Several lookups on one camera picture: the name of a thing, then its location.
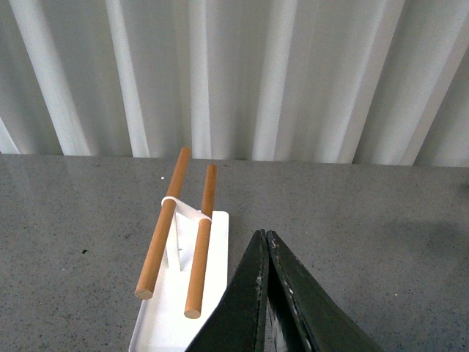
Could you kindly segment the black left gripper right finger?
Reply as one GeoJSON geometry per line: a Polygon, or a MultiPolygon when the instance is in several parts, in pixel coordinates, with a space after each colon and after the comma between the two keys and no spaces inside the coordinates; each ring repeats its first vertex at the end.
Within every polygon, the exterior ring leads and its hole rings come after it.
{"type": "Polygon", "coordinates": [[[381,351],[331,299],[274,231],[269,250],[268,309],[276,351],[381,351]]]}

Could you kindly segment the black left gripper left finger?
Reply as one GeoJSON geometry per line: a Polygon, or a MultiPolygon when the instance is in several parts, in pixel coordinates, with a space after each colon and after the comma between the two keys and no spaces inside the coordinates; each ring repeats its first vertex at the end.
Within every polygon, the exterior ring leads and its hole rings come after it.
{"type": "Polygon", "coordinates": [[[267,312],[269,251],[257,230],[218,306],[188,351],[263,351],[267,312]]]}

